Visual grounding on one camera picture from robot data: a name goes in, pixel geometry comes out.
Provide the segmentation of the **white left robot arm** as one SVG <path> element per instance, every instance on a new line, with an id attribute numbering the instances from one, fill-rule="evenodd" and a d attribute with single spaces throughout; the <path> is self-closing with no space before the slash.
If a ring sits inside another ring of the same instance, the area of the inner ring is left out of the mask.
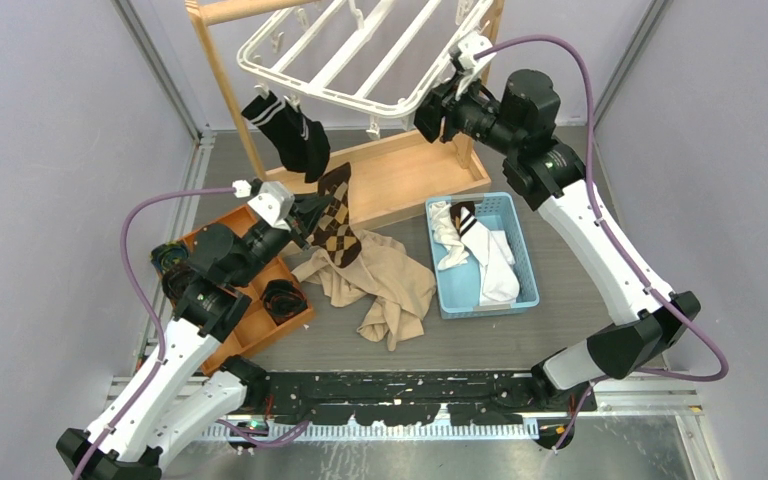
<path id="1" fill-rule="evenodd" d="M 194 275 L 158 346 L 96 420 L 58 439 L 73 478 L 159 479 L 210 425 L 237 409 L 253 414 L 265 405 L 265 371 L 239 355 L 188 398 L 174 400 L 250 309 L 243 288 L 289 243 L 304 245 L 330 201 L 328 195 L 260 192 L 248 202 L 259 218 L 244 234 L 213 223 L 195 235 L 187 259 Z"/>

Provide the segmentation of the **brown argyle sock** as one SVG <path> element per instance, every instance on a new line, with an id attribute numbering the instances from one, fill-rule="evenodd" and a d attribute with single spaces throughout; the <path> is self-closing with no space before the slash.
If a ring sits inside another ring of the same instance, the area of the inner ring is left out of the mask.
<path id="1" fill-rule="evenodd" d="M 351 176 L 351 164 L 345 163 L 323 175 L 317 185 L 317 193 L 331 199 L 313 231 L 312 244 L 324 249 L 337 268 L 349 266 L 362 251 L 361 242 L 350 226 Z"/>

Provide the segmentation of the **black white-striped sock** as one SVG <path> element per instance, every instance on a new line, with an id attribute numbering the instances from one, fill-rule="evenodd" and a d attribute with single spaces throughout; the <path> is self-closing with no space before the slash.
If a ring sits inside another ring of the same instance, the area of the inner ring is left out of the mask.
<path id="1" fill-rule="evenodd" d="M 241 112 L 272 143 L 281 164 L 291 172 L 305 173 L 308 166 L 308 132 L 302 115 L 274 93 L 256 96 Z"/>
<path id="2" fill-rule="evenodd" d="M 316 183 L 325 173 L 330 160 L 331 147 L 325 129 L 321 122 L 293 108 L 289 112 L 289 121 L 292 142 L 286 167 L 292 172 L 302 173 L 306 183 Z"/>

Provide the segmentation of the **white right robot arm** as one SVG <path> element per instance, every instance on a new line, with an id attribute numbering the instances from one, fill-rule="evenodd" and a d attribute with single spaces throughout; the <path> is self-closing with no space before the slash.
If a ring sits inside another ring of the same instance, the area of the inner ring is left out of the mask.
<path id="1" fill-rule="evenodd" d="M 535 70 L 510 74 L 501 99 L 475 80 L 455 76 L 433 87 L 419 104 L 414 125 L 433 142 L 464 134 L 504 155 L 511 188 L 568 244 L 604 300 L 611 325 L 531 369 L 531 397 L 556 410 L 571 389 L 602 376 L 623 379 L 673 346 L 701 305 L 691 291 L 677 293 L 649 270 L 595 188 L 584 162 L 554 134 L 561 100 L 551 79 Z"/>

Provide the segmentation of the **white plastic clip hanger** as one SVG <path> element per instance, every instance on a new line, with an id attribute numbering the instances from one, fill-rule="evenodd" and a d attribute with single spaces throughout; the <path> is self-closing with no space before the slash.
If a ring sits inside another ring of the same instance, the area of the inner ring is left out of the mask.
<path id="1" fill-rule="evenodd" d="M 490 1 L 316 1 L 274 12 L 236 53 L 260 95 L 318 101 L 412 127 L 428 92 L 455 72 L 456 47 L 487 45 Z"/>

